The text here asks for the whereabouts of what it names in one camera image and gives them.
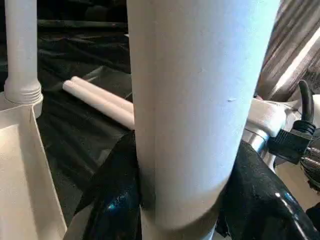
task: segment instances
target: black material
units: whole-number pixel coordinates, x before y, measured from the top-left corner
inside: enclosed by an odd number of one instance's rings
[[[288,162],[298,164],[305,154],[312,135],[292,129],[280,130],[276,137],[270,137],[267,145],[271,154]]]
[[[3,33],[6,29],[4,12],[5,1],[0,0],[0,13],[2,13],[0,15],[0,32]],[[93,27],[90,22],[113,23],[111,27],[100,29],[105,32],[118,31],[118,28],[128,31],[128,27],[124,24],[128,22],[125,0],[38,0],[37,18],[41,20],[38,25],[39,32],[56,32],[55,28],[59,25],[61,26],[60,32],[70,33],[71,26],[79,26],[78,21],[88,22],[84,27],[86,32],[89,32]],[[74,21],[74,24],[68,23],[69,29],[65,29],[62,27],[61,21]]]
[[[305,80],[299,81],[299,87],[302,99],[301,120],[312,123],[314,121],[315,104],[312,92]]]
[[[132,240],[141,234],[137,231],[140,228],[138,177],[135,135],[130,132],[115,145],[81,198],[76,214],[93,206],[89,221],[80,227],[85,228],[81,239]]]
[[[297,120],[293,123],[292,129],[297,130],[300,133],[313,136],[316,130],[316,126],[312,122],[308,122],[306,120]]]
[[[242,141],[222,212],[233,240],[319,240],[320,235],[283,182]]]
[[[230,235],[223,208],[219,213],[218,220],[216,221],[215,231],[224,238]]]
[[[305,213],[313,222],[315,228],[320,231],[320,202],[314,207],[309,208]]]
[[[82,30],[83,32],[128,32],[128,24],[124,22],[101,21],[70,21],[38,19],[39,32],[65,32],[69,34]]]
[[[131,76],[124,73],[130,71],[128,38],[80,37],[39,34],[38,40],[38,79],[44,98],[37,123],[67,225],[91,177],[128,130],[64,92],[63,81],[93,71],[89,77],[93,84],[122,98],[132,92]],[[6,71],[4,67],[3,82]]]

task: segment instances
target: white pvc pipe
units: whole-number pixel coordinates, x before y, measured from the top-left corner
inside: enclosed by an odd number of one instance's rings
[[[142,213],[176,230],[208,213],[228,181],[279,0],[127,6]]]
[[[119,97],[107,90],[104,90],[86,80],[83,80],[80,77],[74,76],[71,78],[71,81],[73,83],[76,83],[79,86],[82,86],[83,88],[87,89],[89,92],[107,100],[110,103],[113,103],[117,105],[118,107],[128,111],[129,113],[133,114],[134,113],[134,105],[123,99],[122,97]]]
[[[33,104],[42,98],[37,66],[37,0],[5,0],[7,100]]]
[[[135,128],[134,115],[121,107],[103,99],[94,93],[88,91],[82,86],[67,80],[63,83],[63,90],[75,96],[76,98],[84,101],[91,107],[97,109],[106,116],[114,119],[120,124],[126,126],[127,128],[133,130]]]

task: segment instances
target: white pole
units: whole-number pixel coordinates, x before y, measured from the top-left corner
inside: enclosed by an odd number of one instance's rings
[[[37,0],[5,0],[8,78],[5,98],[15,104],[42,99],[37,66]]]
[[[73,81],[67,80],[63,83],[63,90],[75,96],[76,98],[84,101],[91,107],[97,109],[106,116],[114,119],[118,123],[126,126],[133,130],[135,129],[135,117],[132,113],[126,111],[118,105],[109,102],[86,88],[74,83]]]
[[[119,106],[120,108],[128,111],[131,114],[134,114],[134,105],[131,102],[123,99],[122,97],[119,97],[77,76],[72,77],[71,81],[87,89],[89,92],[107,100],[108,102]]]
[[[175,231],[215,205],[233,168],[279,2],[127,2],[147,225]]]

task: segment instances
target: white plastic part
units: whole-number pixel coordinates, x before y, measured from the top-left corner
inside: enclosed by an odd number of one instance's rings
[[[290,131],[294,122],[296,120],[301,119],[302,115],[302,101],[301,101],[301,94],[300,91],[296,91],[296,95],[292,98],[293,101],[290,102],[275,102],[275,101],[268,101],[271,104],[282,106],[286,111],[286,124],[284,129],[286,131]],[[314,117],[313,117],[313,124],[316,128],[320,128],[320,94],[313,95],[313,102],[314,102]]]
[[[127,7],[142,214],[158,230],[181,229],[209,212],[229,178],[279,1]]]
[[[131,130],[135,128],[134,115],[126,111],[125,109],[119,107],[118,105],[111,103],[105,98],[102,98],[101,96],[90,92],[83,86],[80,86],[70,80],[65,81],[63,83],[62,88],[66,92],[84,101],[91,107],[97,109],[101,113],[114,119],[115,121],[126,126],[127,128]]]
[[[67,228],[33,105],[1,110],[0,119],[0,240],[61,240]]]
[[[117,105],[118,107],[128,111],[129,113],[133,114],[134,113],[134,106],[131,102],[123,99],[122,97],[119,97],[107,90],[102,89],[101,87],[98,87],[86,80],[83,80],[80,77],[74,76],[73,78],[71,78],[71,81],[83,88],[85,88],[86,90],[88,90],[89,92],[95,94],[96,96],[99,96],[105,100],[107,100],[108,102]]]
[[[8,59],[5,98],[14,104],[38,103],[42,94],[37,66],[37,0],[5,0],[5,24]]]
[[[280,129],[285,126],[286,118],[282,106],[254,98],[251,102],[247,123],[264,131],[268,137],[275,137]]]

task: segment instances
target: pipe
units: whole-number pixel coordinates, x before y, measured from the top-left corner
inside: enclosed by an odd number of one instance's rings
[[[8,78],[5,98],[15,104],[42,99],[37,66],[37,0],[5,0]]]
[[[186,228],[218,205],[279,2],[127,2],[144,236],[150,225]]]
[[[94,93],[70,80],[65,81],[62,88],[66,92],[84,101],[91,107],[119,122],[128,129],[133,130],[135,128],[135,119],[132,113],[127,112],[121,107],[101,98],[100,96],[95,95]]]
[[[131,114],[134,114],[134,105],[131,102],[123,99],[122,97],[119,97],[77,76],[72,77],[71,81],[87,89],[91,93],[107,100],[108,102],[117,105],[118,107],[128,111]]]

